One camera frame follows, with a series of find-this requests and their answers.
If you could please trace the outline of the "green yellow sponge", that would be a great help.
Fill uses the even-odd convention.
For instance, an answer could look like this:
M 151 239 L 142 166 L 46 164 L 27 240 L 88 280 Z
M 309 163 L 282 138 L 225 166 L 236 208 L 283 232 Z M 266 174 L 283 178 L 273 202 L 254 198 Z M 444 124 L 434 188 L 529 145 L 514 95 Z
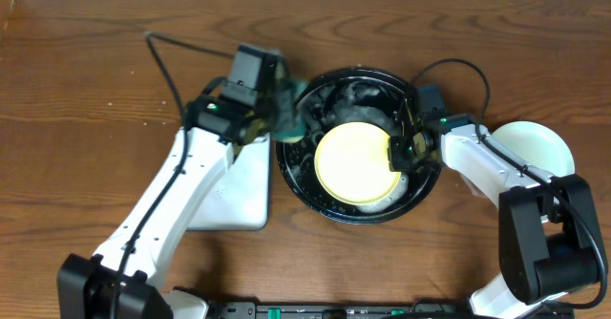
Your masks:
M 306 89 L 307 83 L 293 78 L 282 80 L 274 93 L 274 119 L 270 128 L 271 137 L 280 143 L 296 143 L 306 134 L 306 124 L 297 104 L 298 97 Z

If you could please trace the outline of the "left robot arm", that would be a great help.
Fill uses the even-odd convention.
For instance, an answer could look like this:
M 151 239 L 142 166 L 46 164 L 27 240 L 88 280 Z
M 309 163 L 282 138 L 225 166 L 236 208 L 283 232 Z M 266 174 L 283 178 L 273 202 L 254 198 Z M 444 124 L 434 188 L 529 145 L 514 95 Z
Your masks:
M 203 318 L 209 306 L 164 287 L 188 229 L 263 227 L 270 142 L 305 134 L 297 80 L 264 85 L 213 79 L 181 108 L 167 159 L 136 206 L 89 259 L 70 255 L 57 275 L 63 318 Z

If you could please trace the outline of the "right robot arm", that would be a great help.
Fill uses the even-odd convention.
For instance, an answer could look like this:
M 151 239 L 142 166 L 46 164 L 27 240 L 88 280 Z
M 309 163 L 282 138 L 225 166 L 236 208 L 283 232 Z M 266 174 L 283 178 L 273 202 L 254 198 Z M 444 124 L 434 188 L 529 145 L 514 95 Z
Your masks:
M 469 298 L 476 318 L 528 318 L 561 306 L 590 285 L 606 295 L 608 262 L 591 189 L 580 176 L 558 177 L 511 152 L 471 115 L 423 122 L 389 139 L 390 169 L 450 168 L 497 208 L 500 274 Z

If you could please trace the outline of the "green plate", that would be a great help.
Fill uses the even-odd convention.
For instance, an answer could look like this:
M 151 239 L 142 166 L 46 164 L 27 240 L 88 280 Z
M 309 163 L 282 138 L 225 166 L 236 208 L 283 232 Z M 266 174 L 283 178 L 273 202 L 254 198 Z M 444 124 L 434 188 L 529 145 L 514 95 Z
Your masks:
M 567 143 L 550 128 L 532 121 L 514 121 L 496 129 L 492 136 L 535 167 L 555 176 L 575 173 Z

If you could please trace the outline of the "black round tray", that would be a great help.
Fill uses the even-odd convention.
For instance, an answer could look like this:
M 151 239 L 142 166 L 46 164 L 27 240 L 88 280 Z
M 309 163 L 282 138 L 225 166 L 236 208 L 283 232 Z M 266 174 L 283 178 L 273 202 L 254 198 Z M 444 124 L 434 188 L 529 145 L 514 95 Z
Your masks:
M 344 68 L 312 80 L 297 99 L 303 110 L 305 137 L 276 144 L 284 180 L 310 209 L 341 223 L 375 224 L 399 218 L 433 190 L 441 166 L 423 164 L 401 175 L 400 188 L 384 203 L 359 209 L 333 198 L 318 181 L 315 150 L 331 129 L 353 121 L 375 125 L 391 136 L 415 133 L 415 90 L 401 77 L 374 68 Z

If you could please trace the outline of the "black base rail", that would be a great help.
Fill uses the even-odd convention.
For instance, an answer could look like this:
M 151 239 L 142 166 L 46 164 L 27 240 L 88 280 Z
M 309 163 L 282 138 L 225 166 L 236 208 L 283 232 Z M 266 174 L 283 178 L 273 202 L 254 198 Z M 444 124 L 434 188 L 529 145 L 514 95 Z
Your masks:
M 484 318 L 466 303 L 417 300 L 413 304 L 258 304 L 211 302 L 206 319 L 385 319 L 385 318 Z

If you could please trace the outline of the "yellow plate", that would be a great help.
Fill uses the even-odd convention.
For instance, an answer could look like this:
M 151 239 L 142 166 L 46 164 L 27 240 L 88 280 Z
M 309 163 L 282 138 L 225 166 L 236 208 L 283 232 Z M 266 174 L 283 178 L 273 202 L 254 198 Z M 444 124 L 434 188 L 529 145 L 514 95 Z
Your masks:
M 317 180 L 334 199 L 356 206 L 388 197 L 401 180 L 390 169 L 390 135 L 365 122 L 343 123 L 327 132 L 314 155 Z

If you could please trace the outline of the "black rectangular soap tray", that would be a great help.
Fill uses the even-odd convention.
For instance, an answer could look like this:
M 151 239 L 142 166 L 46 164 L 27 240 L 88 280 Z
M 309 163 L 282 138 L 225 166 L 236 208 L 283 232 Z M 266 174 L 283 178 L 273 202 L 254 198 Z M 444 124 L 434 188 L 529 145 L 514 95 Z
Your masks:
M 201 201 L 188 230 L 262 229 L 267 222 L 271 183 L 270 135 L 246 145 Z

